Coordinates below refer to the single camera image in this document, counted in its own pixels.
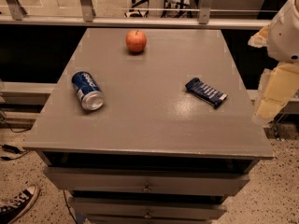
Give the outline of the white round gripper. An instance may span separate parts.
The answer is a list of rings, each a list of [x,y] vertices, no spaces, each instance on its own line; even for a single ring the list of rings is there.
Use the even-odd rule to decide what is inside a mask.
[[[299,90],[299,10],[298,0],[288,0],[278,14],[253,35],[248,44],[266,47],[279,61],[273,70],[264,69],[254,102],[254,122],[270,122]]]

